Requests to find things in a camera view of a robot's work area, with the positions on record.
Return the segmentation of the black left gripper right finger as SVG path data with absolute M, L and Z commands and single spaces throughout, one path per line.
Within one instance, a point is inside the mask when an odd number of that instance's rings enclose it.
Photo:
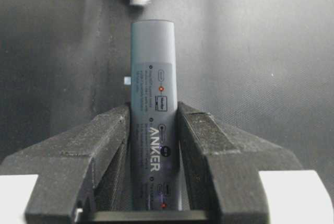
M 259 172 L 302 169 L 292 151 L 183 102 L 177 136 L 190 208 L 212 212 L 214 223 L 268 223 Z

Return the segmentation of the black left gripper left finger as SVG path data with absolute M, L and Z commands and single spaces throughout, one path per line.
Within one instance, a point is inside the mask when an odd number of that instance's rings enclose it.
M 1 223 L 78 223 L 94 211 L 119 210 L 129 125 L 125 104 L 7 156 Z

